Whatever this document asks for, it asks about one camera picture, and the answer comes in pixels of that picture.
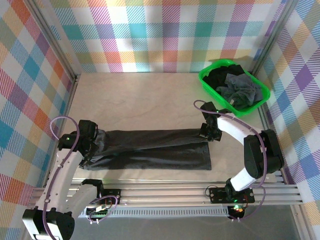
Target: green plastic basket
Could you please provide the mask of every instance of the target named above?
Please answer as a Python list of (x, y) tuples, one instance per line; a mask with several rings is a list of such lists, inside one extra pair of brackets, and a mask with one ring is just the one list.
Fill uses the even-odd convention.
[(260, 107), (263, 103), (265, 103), (270, 98), (270, 91), (267, 88), (266, 85), (264, 85), (262, 82), (260, 82), (258, 79), (256, 79), (254, 76), (252, 76), (249, 72), (244, 70), (245, 74), (251, 77), (252, 81), (255, 84), (258, 84), (261, 86), (263, 99), (261, 101), (256, 102), (254, 105), (249, 106), (247, 108), (243, 108), (241, 110), (235, 109), (230, 103), (228, 103), (219, 93), (217, 93), (214, 89), (212, 89), (204, 80), (203, 78), (205, 76), (208, 76), (210, 71), (212, 69), (217, 69), (222, 66), (228, 67), (230, 65), (237, 64), (236, 62), (230, 60), (230, 59), (219, 59), (216, 62), (212, 63), (210, 66), (207, 66), (205, 69), (202, 69), (199, 72), (199, 80), (202, 83), (203, 89), (211, 96), (213, 97), (219, 104), (222, 105), (223, 108), (230, 110), (234, 115), (237, 117), (241, 117), (247, 114), (250, 114), (253, 110)]

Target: colorful plaid backdrop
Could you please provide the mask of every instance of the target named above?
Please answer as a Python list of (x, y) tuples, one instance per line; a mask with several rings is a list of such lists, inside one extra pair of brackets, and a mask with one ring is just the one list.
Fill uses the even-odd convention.
[(50, 0), (57, 26), (37, 2), (84, 72), (198, 72), (220, 58), (248, 69), (281, 12), (281, 0)]
[(259, 72), (286, 159), (320, 239), (320, 1), (300, 0)]
[(16, 240), (44, 179), (71, 80), (23, 0), (0, 0), (0, 239)]
[(256, 65), (257, 61), (259, 60), (259, 58), (262, 54), (262, 51), (264, 50), (266, 43), (270, 38), (270, 35), (273, 33), (275, 25), (276, 25), (278, 19), (280, 18), (280, 16), (282, 15), (283, 10), (284, 10), (287, 2), (288, 2), (288, 0), (281, 0), (281, 3), (279, 4), (275, 14), (273, 15), (272, 21), (271, 21), (268, 29), (266, 30), (265, 35), (259, 45), (259, 48), (257, 49), (257, 51), (255, 53), (255, 56), (253, 58), (253, 61), (251, 63), (249, 70), (254, 69), (254, 66)]

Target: purple cable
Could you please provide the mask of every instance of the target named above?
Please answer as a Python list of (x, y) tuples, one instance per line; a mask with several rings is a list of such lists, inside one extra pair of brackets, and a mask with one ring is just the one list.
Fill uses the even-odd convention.
[(261, 187), (261, 188), (263, 189), (263, 197), (262, 197), (262, 200), (261, 200), (259, 206), (258, 206), (250, 215), (245, 216), (245, 217), (242, 218), (243, 220), (244, 220), (244, 219), (247, 219), (249, 216), (252, 216), (253, 214), (255, 214), (255, 213), (261, 208), (261, 206), (262, 206), (262, 204), (264, 203), (265, 198), (266, 198), (266, 189), (262, 186), (262, 185), (264, 184), (265, 180), (266, 180), (266, 176), (267, 176), (267, 166), (268, 166), (268, 165), (267, 165), (267, 153), (266, 153), (265, 143), (264, 143), (262, 137), (259, 135), (259, 133), (258, 133), (255, 129), (253, 129), (250, 125), (246, 124), (244, 121), (242, 121), (242, 120), (240, 120), (240, 119), (238, 119), (238, 118), (236, 118), (236, 117), (232, 117), (232, 116), (230, 116), (230, 115), (228, 115), (228, 114), (224, 114), (224, 113), (218, 112), (218, 111), (206, 111), (206, 110), (203, 110), (203, 109), (201, 109), (200, 107), (197, 107), (196, 103), (204, 103), (204, 104), (205, 104), (205, 103), (207, 103), (206, 101), (203, 101), (203, 100), (195, 100), (195, 101), (193, 102), (193, 106), (194, 106), (196, 109), (198, 109), (199, 111), (203, 112), (203, 113), (207, 113), (207, 114), (217, 114), (217, 115), (226, 117), (226, 118), (228, 118), (228, 119), (231, 119), (231, 120), (233, 120), (233, 121), (236, 121), (237, 123), (241, 124), (242, 126), (244, 126), (244, 127), (246, 127), (247, 129), (249, 129), (251, 132), (253, 132), (253, 133), (257, 136), (257, 138), (259, 139), (260, 145), (261, 145), (261, 147), (262, 147), (262, 155), (263, 155), (263, 175), (262, 175), (261, 182), (258, 184), (258, 186), (252, 186), (252, 184), (251, 184), (248, 188), (255, 188), (255, 189), (257, 189), (257, 188), (260, 188), (260, 187)]
[[(103, 196), (103, 197), (100, 197), (100, 198), (98, 198), (98, 199), (95, 199), (95, 200), (93, 200), (92, 202), (89, 203), (89, 204), (94, 204), (94, 203), (96, 203), (96, 202), (98, 202), (98, 201), (100, 201), (100, 200), (102, 200), (102, 199), (108, 199), (108, 198), (114, 198), (114, 199), (115, 199), (115, 204), (114, 204), (113, 210), (112, 210), (112, 211), (111, 211), (111, 210), (108, 211), (108, 213), (107, 213), (103, 218), (101, 218), (101, 219), (98, 220), (99, 222), (105, 220), (105, 219), (115, 210), (115, 208), (116, 208), (117, 205), (118, 205), (118, 198), (117, 198), (116, 196), (114, 196), (114, 195), (107, 195), (107, 196)], [(92, 218), (91, 218), (91, 215), (92, 215), (92, 213), (89, 215), (89, 218), (88, 218), (88, 219), (89, 219), (90, 222), (92, 223), (93, 220), (92, 220)]]
[[(65, 158), (62, 160), (62, 162), (61, 162), (61, 164), (60, 164), (61, 166), (63, 166), (63, 165), (66, 163), (66, 161), (68, 160), (68, 158), (70, 157), (71, 153), (73, 152), (73, 150), (75, 149), (75, 147), (76, 147), (76, 145), (77, 145), (77, 142), (78, 142), (79, 137), (80, 137), (80, 130), (79, 130), (79, 126), (78, 126), (77, 122), (76, 122), (73, 118), (71, 118), (71, 117), (69, 117), (69, 116), (57, 116), (57, 117), (55, 117), (54, 119), (52, 119), (51, 122), (50, 122), (50, 130), (51, 130), (53, 136), (54, 136), (56, 139), (59, 139), (59, 138), (58, 138), (58, 136), (54, 133), (54, 130), (53, 130), (53, 128), (52, 128), (52, 123), (53, 123), (55, 120), (57, 120), (57, 119), (70, 119), (70, 120), (74, 123), (74, 125), (75, 125), (75, 127), (76, 127), (76, 138), (75, 138), (74, 144), (73, 144), (72, 147), (70, 148), (70, 151), (67, 153), (67, 155), (65, 156)], [(52, 189), (52, 187), (53, 187), (53, 184), (54, 184), (54, 182), (55, 182), (55, 180), (56, 180), (56, 178), (57, 178), (57, 175), (58, 175), (60, 169), (61, 169), (61, 167), (58, 167), (58, 168), (56, 169), (56, 171), (54, 172), (54, 174), (53, 174), (52, 180), (51, 180), (51, 182), (50, 182), (50, 184), (49, 184), (48, 191), (47, 191), (46, 196), (45, 196), (45, 199), (46, 199), (46, 200), (49, 199), (49, 197), (50, 197), (51, 189)], [(47, 219), (46, 219), (46, 216), (47, 216), (47, 207), (48, 207), (48, 203), (47, 203), (47, 202), (44, 202), (44, 204), (43, 204), (43, 212), (42, 212), (43, 226), (44, 226), (44, 229), (45, 229), (46, 233), (52, 238), (52, 240), (56, 240), (55, 236), (54, 236), (54, 235), (52, 234), (52, 232), (50, 231), (50, 228), (49, 228), (48, 223), (47, 223)]]

